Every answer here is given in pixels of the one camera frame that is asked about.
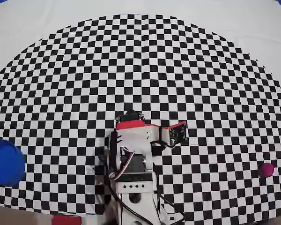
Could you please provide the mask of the white gripper red trim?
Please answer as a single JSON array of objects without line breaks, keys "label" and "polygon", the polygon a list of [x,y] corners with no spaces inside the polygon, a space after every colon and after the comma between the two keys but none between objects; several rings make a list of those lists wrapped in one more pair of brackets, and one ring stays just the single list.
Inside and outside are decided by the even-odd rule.
[{"label": "white gripper red trim", "polygon": [[141,112],[129,110],[115,121],[118,147],[151,147],[152,142],[159,140],[160,127],[146,124]]}]

